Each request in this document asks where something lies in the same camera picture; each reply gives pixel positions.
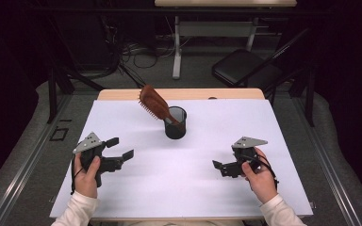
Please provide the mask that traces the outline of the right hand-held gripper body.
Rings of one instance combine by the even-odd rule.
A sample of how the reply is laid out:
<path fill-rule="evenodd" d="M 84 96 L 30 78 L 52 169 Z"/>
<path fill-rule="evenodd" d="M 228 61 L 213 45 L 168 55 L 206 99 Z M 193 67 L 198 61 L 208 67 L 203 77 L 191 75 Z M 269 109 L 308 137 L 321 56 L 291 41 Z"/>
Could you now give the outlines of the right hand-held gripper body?
<path fill-rule="evenodd" d="M 243 174 L 241 165 L 244 162 L 247 162 L 252 170 L 257 170 L 262 165 L 262 162 L 259 159 L 259 154 L 255 150 L 255 147 L 264 144 L 267 144 L 266 140 L 252 137 L 241 137 L 231 146 L 236 161 L 219 164 L 219 171 L 221 172 L 221 175 L 223 177 L 239 177 Z"/>

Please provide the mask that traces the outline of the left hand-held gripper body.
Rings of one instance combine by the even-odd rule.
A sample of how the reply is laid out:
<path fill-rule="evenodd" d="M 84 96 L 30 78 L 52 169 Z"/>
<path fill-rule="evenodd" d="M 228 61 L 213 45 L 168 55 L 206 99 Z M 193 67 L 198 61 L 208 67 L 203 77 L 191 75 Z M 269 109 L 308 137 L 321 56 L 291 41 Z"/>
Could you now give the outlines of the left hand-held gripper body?
<path fill-rule="evenodd" d="M 123 165 L 123 158 L 121 156 L 104 157 L 103 150 L 105 148 L 106 142 L 101 140 L 95 133 L 91 132 L 73 150 L 73 153 L 81 153 L 80 160 L 84 170 L 88 170 L 92 159 L 95 156 L 100 158 L 100 168 L 95 176 L 98 187 L 102 185 L 102 173 L 120 170 Z"/>

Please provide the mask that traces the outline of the black mesh pen cup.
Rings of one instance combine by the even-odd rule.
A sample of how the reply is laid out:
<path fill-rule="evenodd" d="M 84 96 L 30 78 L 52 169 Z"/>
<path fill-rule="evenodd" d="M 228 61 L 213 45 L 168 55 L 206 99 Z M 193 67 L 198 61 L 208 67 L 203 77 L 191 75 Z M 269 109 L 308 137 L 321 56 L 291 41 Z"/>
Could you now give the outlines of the black mesh pen cup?
<path fill-rule="evenodd" d="M 184 108 L 180 106 L 171 106 L 169 108 L 170 115 L 173 117 L 171 119 L 165 119 L 165 135 L 170 139 L 180 139 L 186 132 L 186 120 L 187 112 Z"/>

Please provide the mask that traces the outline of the brown wooden hairbrush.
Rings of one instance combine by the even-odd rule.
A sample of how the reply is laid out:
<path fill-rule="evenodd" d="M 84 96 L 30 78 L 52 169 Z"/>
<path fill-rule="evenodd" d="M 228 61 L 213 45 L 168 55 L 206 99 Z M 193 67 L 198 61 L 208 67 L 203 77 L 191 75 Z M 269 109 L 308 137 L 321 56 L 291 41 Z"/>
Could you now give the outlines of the brown wooden hairbrush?
<path fill-rule="evenodd" d="M 155 119 L 160 119 L 175 126 L 180 132 L 186 131 L 186 126 L 171 115 L 167 102 L 150 86 L 145 85 L 139 95 L 140 105 Z"/>

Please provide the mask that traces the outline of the person's left hand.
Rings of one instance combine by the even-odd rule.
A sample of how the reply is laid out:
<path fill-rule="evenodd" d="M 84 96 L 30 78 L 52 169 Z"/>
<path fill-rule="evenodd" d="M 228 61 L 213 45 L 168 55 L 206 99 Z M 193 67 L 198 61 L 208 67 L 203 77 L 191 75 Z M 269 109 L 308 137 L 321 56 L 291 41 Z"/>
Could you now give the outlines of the person's left hand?
<path fill-rule="evenodd" d="M 74 157 L 74 188 L 79 194 L 96 199 L 97 183 L 95 176 L 100 168 L 100 158 L 95 156 L 90 163 L 88 170 L 84 170 L 81 165 L 81 154 L 77 153 Z"/>

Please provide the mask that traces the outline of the person's right hand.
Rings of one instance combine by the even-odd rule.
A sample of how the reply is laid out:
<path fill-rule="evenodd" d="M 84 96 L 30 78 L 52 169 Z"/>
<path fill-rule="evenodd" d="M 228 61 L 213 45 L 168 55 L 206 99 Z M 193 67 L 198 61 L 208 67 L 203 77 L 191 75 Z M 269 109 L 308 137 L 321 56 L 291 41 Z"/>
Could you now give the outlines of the person's right hand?
<path fill-rule="evenodd" d="M 258 154 L 259 160 L 262 162 L 261 166 L 257 170 L 252 170 L 248 163 L 243 163 L 241 169 L 244 173 L 245 179 L 249 182 L 251 189 L 257 196 L 257 198 L 265 199 L 271 198 L 277 194 L 277 188 L 275 187 L 274 177 L 269 169 L 269 162 L 266 155 L 258 148 L 255 149 Z"/>

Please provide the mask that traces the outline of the black metal stand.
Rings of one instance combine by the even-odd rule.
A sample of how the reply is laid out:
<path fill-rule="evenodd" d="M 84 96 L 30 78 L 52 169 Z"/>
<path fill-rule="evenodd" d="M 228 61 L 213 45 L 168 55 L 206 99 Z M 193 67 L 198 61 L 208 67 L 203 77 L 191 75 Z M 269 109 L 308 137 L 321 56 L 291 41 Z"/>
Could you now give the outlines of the black metal stand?
<path fill-rule="evenodd" d="M 46 49 L 45 53 L 48 55 L 50 62 L 50 71 L 48 77 L 48 93 L 49 93 L 49 118 L 48 122 L 51 123 L 58 115 L 58 95 L 57 88 L 60 88 L 65 95 L 71 95 L 74 93 L 75 88 L 71 82 L 71 79 L 81 81 L 94 90 L 101 91 L 103 86 L 90 80 L 88 77 L 82 75 L 77 70 L 72 69 L 66 63 L 64 63 L 59 54 L 55 51 L 55 45 L 46 37 L 43 37 Z"/>
<path fill-rule="evenodd" d="M 314 126 L 313 107 L 314 107 L 314 92 L 315 92 L 315 77 L 317 67 L 312 63 L 305 63 L 291 73 L 287 73 L 265 89 L 265 93 L 274 102 L 276 89 L 291 81 L 292 84 L 288 90 L 290 97 L 301 97 L 304 95 L 304 118 L 310 126 Z"/>

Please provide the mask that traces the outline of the black folding chair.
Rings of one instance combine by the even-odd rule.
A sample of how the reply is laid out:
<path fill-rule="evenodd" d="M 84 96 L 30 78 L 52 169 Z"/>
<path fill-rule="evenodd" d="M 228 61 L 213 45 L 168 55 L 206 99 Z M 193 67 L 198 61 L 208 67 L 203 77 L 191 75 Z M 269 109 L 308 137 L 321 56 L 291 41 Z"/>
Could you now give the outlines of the black folding chair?
<path fill-rule="evenodd" d="M 276 87 L 288 78 L 288 74 L 275 66 L 274 62 L 309 31 L 309 28 L 304 29 L 267 58 L 245 49 L 238 49 L 215 63 L 211 68 L 212 75 L 230 88 L 255 88 L 266 91 Z"/>

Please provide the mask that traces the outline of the desk with white legs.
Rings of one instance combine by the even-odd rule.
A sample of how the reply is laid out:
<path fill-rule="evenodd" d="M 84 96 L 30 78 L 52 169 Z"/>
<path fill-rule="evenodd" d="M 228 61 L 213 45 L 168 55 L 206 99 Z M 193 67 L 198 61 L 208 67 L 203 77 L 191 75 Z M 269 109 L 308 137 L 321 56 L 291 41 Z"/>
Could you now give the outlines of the desk with white legs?
<path fill-rule="evenodd" d="M 155 6 L 165 9 L 192 8 L 294 8 L 296 0 L 155 0 Z M 257 28 L 258 18 L 243 19 L 242 21 L 182 21 L 178 15 L 174 17 L 174 62 L 173 79 L 181 75 L 181 44 L 180 37 L 247 37 L 246 48 L 252 49 Z"/>

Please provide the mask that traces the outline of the metal floor rail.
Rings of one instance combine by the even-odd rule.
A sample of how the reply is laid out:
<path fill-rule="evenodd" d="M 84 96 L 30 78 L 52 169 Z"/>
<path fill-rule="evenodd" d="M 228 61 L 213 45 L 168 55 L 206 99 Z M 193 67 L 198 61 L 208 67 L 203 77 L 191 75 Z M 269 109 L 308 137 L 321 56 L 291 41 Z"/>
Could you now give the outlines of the metal floor rail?
<path fill-rule="evenodd" d="M 64 95 L 58 114 L 46 121 L 41 103 L 0 170 L 0 226 L 50 226 L 57 194 L 70 163 L 76 123 L 69 115 L 73 98 Z"/>
<path fill-rule="evenodd" d="M 300 99 L 292 98 L 292 102 L 298 112 L 298 115 L 303 123 L 304 129 L 309 136 L 309 139 L 314 146 L 314 153 L 317 157 L 321 170 L 327 180 L 328 185 L 333 193 L 334 199 L 337 202 L 338 208 L 343 215 L 348 226 L 362 226 L 362 222 L 358 214 L 354 210 L 353 204 L 348 196 L 348 193 L 339 180 L 337 172 L 332 165 L 332 162 L 323 147 L 321 140 L 315 130 L 307 121 L 304 113 L 304 104 Z"/>

